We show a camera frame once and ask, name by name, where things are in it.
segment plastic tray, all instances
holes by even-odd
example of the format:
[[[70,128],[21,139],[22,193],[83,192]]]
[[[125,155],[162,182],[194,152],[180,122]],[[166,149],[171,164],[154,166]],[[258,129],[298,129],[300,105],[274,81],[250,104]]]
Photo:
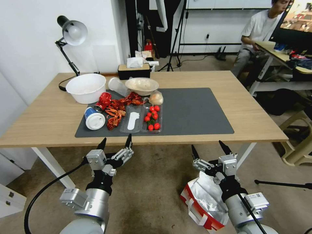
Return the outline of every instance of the plastic tray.
[[[131,112],[139,113],[140,117],[136,120],[136,123],[134,125],[134,129],[129,130],[128,129],[128,123],[129,123]],[[144,115],[143,106],[133,106],[133,105],[127,106],[126,107],[126,116],[123,117],[119,131],[122,133],[138,133],[142,128],[142,123],[144,121],[144,117],[145,117],[145,115]]]
[[[150,111],[150,107],[152,106],[152,104],[150,104],[149,102],[148,103],[145,103],[144,105],[143,105],[143,123],[142,123],[142,128],[141,128],[141,132],[144,132],[144,133],[159,133],[159,132],[161,132],[162,131],[162,129],[163,129],[163,118],[162,118],[162,116],[163,116],[163,104],[162,105],[158,105],[159,107],[160,107],[160,110],[159,110],[159,112],[158,112],[158,119],[156,120],[156,123],[159,123],[160,124],[160,129],[158,129],[158,130],[153,130],[153,131],[149,131],[148,130],[148,125],[147,125],[147,123],[144,121],[144,118],[145,118],[145,116],[146,116],[146,114]]]

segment white t-shirt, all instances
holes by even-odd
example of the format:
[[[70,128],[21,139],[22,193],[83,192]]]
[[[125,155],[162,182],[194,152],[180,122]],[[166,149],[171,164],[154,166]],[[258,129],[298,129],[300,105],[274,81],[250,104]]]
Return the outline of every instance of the white t-shirt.
[[[269,10],[260,11],[253,15],[245,26],[242,36],[250,37],[253,41],[268,41],[276,28],[282,14],[274,19],[268,17]],[[254,52],[252,45],[242,44],[241,49]]]

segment lamp arm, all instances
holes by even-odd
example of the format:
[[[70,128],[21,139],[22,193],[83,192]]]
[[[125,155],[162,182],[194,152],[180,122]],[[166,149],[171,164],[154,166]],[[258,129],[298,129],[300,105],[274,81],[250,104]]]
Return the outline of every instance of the lamp arm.
[[[62,37],[61,39],[56,41],[55,44],[59,48],[59,50],[62,52],[62,54],[64,55],[66,60],[68,61],[69,66],[75,72],[76,76],[79,76],[80,75],[80,71],[79,71],[78,67],[72,61],[70,61],[70,59],[67,57],[67,55],[65,54],[65,52],[63,50],[63,46],[67,45],[67,43],[63,42],[62,40],[64,40],[64,37]]]

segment computer screen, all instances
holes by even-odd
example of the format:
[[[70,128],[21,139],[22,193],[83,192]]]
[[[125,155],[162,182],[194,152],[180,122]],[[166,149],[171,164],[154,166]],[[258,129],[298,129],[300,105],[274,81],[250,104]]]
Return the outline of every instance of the computer screen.
[[[287,14],[280,26],[302,32],[312,32],[312,0],[295,0],[289,5]]]
[[[270,41],[297,48],[312,48],[312,0],[291,1]]]

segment desk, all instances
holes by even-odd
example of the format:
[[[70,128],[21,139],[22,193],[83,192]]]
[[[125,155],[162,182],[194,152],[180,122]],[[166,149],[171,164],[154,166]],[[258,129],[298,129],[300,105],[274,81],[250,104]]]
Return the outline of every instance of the desk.
[[[284,65],[285,67],[291,69],[287,64],[286,61],[289,60],[289,56],[286,54],[282,54],[279,52],[276,52],[274,50],[275,42],[257,42],[257,46],[260,50],[264,51],[266,54],[269,55],[269,59],[264,65],[262,71],[260,72],[258,79],[262,80],[266,71],[268,70],[269,66],[273,62],[273,60],[277,61],[281,65]],[[298,70],[300,73],[303,74],[312,74],[312,70],[302,68],[302,67],[296,67],[296,70]],[[290,90],[310,90],[312,89],[312,81],[307,82],[259,82],[255,81],[250,90],[249,93],[251,95],[254,95],[255,92],[261,92],[261,91],[275,91],[281,88],[286,88]]]
[[[32,147],[56,176],[64,174],[64,170],[46,147],[97,146],[103,139],[75,138],[87,105],[75,102],[70,94],[58,88],[60,81],[72,75],[59,73],[0,138],[0,147]],[[153,72],[151,78],[159,83],[160,88],[211,88],[235,133],[148,137],[134,135],[132,141],[135,145],[206,144],[217,143],[218,140],[247,142],[238,152],[240,165],[255,142],[288,140],[230,71]],[[107,145],[124,145],[125,141],[126,137],[109,137]],[[67,188],[75,186],[68,176],[61,182]]]

